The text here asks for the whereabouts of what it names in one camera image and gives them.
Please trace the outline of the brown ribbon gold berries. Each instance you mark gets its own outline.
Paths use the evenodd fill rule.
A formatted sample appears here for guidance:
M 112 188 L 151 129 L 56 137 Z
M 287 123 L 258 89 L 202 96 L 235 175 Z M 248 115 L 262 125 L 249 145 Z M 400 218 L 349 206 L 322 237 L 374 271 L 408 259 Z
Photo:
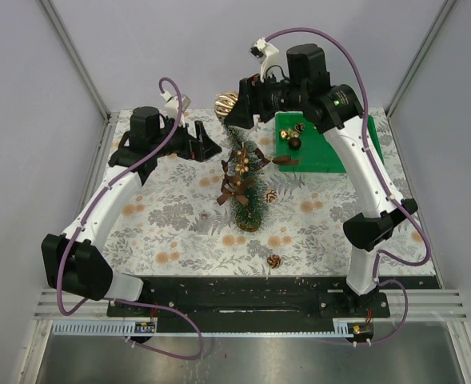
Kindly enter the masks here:
M 251 155 L 257 158 L 255 170 L 260 170 L 270 163 L 279 166 L 297 166 L 299 164 L 299 161 L 292 159 L 290 155 L 267 158 L 259 148 L 250 151 L 245 145 L 242 145 L 240 150 L 233 150 L 230 153 L 227 161 L 222 160 L 224 174 L 221 185 L 222 194 L 217 198 L 219 206 L 222 206 L 230 199 L 237 201 L 243 206 L 249 204 L 249 198 L 245 193 L 254 184 L 254 178 L 249 175 L 252 170 L 250 167 Z

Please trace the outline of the small green christmas tree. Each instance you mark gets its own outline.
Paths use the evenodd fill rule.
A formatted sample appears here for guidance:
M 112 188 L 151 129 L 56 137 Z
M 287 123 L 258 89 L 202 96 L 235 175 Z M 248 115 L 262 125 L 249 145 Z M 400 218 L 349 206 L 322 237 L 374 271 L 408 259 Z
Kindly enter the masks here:
M 230 144 L 228 159 L 222 161 L 222 193 L 229 192 L 231 214 L 238 228 L 256 232 L 267 213 L 262 178 L 265 155 L 242 128 L 223 126 Z

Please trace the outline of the pine cone front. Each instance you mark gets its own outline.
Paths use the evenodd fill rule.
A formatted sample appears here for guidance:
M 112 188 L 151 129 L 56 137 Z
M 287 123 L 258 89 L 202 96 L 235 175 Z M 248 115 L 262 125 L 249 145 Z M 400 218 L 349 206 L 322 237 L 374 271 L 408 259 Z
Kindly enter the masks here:
M 276 269 L 281 266 L 282 260 L 281 257 L 277 254 L 271 254 L 267 257 L 266 262 L 271 269 Z

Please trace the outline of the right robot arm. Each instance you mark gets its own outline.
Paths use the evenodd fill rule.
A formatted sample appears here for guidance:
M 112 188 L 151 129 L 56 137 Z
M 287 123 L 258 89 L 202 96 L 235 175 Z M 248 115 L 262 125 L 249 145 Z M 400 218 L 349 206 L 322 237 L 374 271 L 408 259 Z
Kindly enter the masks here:
M 371 308 L 369 293 L 377 286 L 373 249 L 391 237 L 407 214 L 417 211 L 417 204 L 405 199 L 386 173 L 354 90 L 331 84 L 322 48 L 313 43 L 289 48 L 289 73 L 281 81 L 267 74 L 277 64 L 279 51 L 274 45 L 261 38 L 250 53 L 260 62 L 260 72 L 239 82 L 238 99 L 224 123 L 248 130 L 255 116 L 268 122 L 277 112 L 300 111 L 334 149 L 361 208 L 343 225 L 352 245 L 346 279 L 352 291 L 344 295 L 343 306 L 348 314 L 362 316 Z

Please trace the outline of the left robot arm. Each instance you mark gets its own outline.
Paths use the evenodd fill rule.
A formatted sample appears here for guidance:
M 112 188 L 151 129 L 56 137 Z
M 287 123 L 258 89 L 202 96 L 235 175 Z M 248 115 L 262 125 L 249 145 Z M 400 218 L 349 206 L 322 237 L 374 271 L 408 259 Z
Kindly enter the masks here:
M 153 298 L 143 290 L 142 279 L 114 271 L 102 250 L 123 208 L 145 185 L 159 158 L 175 154 L 205 162 L 221 153 L 202 121 L 195 121 L 195 133 L 190 134 L 188 124 L 176 122 L 176 116 L 152 106 L 133 110 L 97 191 L 68 227 L 42 241 L 50 287 L 94 301 L 125 300 L 127 310 L 136 316 L 150 312 Z

